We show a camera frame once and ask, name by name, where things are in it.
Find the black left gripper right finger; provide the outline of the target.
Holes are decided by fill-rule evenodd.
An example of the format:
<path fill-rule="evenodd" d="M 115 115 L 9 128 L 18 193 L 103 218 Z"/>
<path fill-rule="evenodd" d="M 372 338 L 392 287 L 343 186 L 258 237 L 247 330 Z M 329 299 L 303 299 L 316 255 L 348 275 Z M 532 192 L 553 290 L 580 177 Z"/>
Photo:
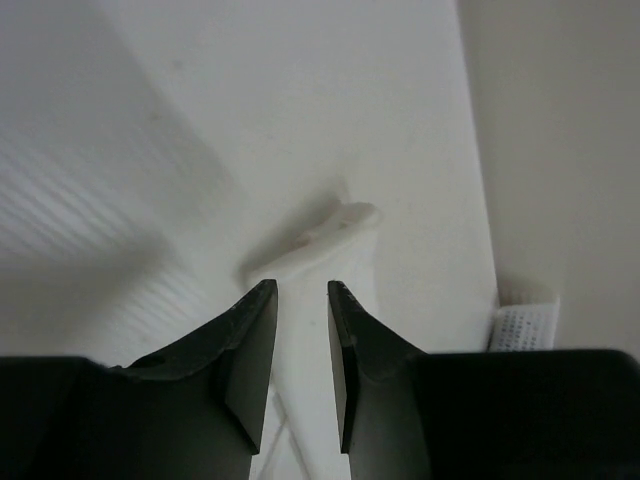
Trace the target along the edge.
<path fill-rule="evenodd" d="M 639 365 L 617 350 L 428 354 L 328 285 L 355 479 L 635 479 Z"/>

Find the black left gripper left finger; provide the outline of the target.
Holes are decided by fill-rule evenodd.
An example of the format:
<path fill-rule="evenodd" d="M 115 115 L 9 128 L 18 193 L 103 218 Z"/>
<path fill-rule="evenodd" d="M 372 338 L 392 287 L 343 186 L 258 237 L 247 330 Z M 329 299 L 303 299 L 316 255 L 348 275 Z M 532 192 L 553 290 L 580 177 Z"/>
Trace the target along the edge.
<path fill-rule="evenodd" d="M 1 361 L 5 479 L 245 479 L 259 452 L 278 288 L 127 367 Z"/>

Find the white tank top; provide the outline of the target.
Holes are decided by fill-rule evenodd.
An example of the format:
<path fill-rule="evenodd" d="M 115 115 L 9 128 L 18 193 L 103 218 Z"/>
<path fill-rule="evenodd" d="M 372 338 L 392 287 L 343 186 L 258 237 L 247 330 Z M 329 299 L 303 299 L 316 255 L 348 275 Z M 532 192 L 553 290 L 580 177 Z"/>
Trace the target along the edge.
<path fill-rule="evenodd" d="M 382 220 L 370 203 L 341 203 L 293 246 L 246 276 L 278 284 L 276 341 L 253 479 L 348 479 L 340 452 L 327 285 L 342 281 L 376 309 L 374 253 Z"/>

